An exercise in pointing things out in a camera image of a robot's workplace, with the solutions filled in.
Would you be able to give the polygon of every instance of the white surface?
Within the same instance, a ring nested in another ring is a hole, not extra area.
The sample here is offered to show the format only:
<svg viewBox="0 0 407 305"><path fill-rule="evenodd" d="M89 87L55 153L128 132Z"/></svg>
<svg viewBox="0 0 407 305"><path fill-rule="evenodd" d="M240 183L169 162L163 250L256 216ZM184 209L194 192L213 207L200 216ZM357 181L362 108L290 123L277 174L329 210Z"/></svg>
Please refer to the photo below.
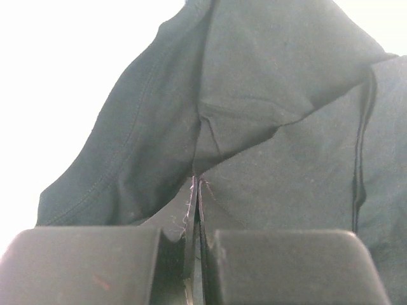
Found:
<svg viewBox="0 0 407 305"><path fill-rule="evenodd" d="M407 54L397 38L407 34L404 1L336 2L387 51ZM182 5L0 3L0 255L18 232L35 225L40 192L78 155L121 72Z"/></svg>

